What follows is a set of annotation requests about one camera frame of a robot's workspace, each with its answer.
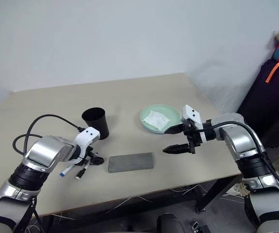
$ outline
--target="white tissue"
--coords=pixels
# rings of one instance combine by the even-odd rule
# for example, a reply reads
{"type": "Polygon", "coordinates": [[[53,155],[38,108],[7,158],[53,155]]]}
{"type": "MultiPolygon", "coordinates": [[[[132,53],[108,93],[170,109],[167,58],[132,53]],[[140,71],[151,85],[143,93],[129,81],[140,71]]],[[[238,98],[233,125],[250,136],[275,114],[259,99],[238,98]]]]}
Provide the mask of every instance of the white tissue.
{"type": "Polygon", "coordinates": [[[167,123],[170,122],[170,119],[168,119],[162,113],[150,111],[149,115],[146,116],[146,118],[144,119],[144,122],[154,126],[158,130],[162,130],[165,127],[165,125],[167,125],[167,123]]]}

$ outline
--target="table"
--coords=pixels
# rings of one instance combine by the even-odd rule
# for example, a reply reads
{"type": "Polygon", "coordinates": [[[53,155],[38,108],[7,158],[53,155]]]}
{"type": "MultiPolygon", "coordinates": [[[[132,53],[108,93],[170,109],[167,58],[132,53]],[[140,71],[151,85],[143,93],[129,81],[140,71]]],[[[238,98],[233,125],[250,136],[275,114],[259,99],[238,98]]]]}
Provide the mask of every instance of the table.
{"type": "MultiPolygon", "coordinates": [[[[157,77],[68,85],[20,91],[0,106],[0,186],[20,163],[21,155],[12,149],[13,139],[27,131],[30,123],[42,114],[57,114],[86,127],[81,119],[84,110],[102,107],[110,135],[93,145],[105,159],[103,165],[90,166],[84,177],[76,181],[81,169],[72,169],[65,177],[59,173],[67,166],[59,163],[49,175],[38,195],[40,215],[58,213],[106,201],[133,197],[173,187],[201,183],[239,174],[224,142],[211,141],[196,147],[196,154],[165,154],[162,149],[186,143],[186,137],[159,135],[141,125],[139,113],[150,104],[171,105],[181,113],[189,104],[202,119],[219,113],[182,73],[157,77]],[[154,169],[108,173],[110,156],[153,152],[154,169]]],[[[77,130],[63,121],[46,117],[37,122],[33,133],[74,139],[77,130]]]]}

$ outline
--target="white wall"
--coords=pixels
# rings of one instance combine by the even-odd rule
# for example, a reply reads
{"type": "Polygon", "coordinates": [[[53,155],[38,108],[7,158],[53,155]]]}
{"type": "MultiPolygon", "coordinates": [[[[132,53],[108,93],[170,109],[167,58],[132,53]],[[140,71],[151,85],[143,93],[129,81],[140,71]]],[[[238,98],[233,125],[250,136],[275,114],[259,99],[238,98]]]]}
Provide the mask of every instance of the white wall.
{"type": "Polygon", "coordinates": [[[0,0],[0,85],[186,72],[236,111],[278,30],[275,0],[0,0]]]}

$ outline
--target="black cup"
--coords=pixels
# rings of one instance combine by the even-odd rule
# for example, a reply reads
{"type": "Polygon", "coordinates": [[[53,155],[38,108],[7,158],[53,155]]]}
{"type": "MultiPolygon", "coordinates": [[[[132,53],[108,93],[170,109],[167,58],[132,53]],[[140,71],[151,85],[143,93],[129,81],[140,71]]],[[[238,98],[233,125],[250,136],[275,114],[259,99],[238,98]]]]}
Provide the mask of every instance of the black cup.
{"type": "Polygon", "coordinates": [[[89,127],[93,127],[100,132],[100,140],[109,136],[105,110],[102,108],[90,108],[86,110],[82,113],[82,119],[89,127]]]}

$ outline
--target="mint green plate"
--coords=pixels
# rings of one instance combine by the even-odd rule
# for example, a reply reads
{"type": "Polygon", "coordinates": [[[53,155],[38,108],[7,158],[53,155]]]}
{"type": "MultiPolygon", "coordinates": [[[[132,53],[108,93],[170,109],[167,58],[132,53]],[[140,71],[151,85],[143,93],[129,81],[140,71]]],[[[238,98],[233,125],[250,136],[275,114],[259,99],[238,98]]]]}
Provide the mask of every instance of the mint green plate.
{"type": "Polygon", "coordinates": [[[154,104],[154,105],[150,105],[150,106],[144,108],[140,112],[140,121],[141,121],[141,123],[143,124],[143,126],[145,127],[146,130],[149,130],[150,132],[153,132],[153,133],[164,134],[164,132],[169,127],[180,124],[180,116],[179,116],[179,113],[174,108],[172,108],[171,106],[168,106],[168,105],[165,105],[165,104],[154,104]],[[144,119],[146,118],[146,116],[149,115],[151,110],[155,111],[155,112],[158,112],[158,113],[162,113],[168,119],[170,119],[170,122],[168,122],[168,124],[165,125],[165,127],[161,131],[158,130],[157,128],[155,128],[154,126],[149,125],[149,124],[144,122],[144,119]]]}

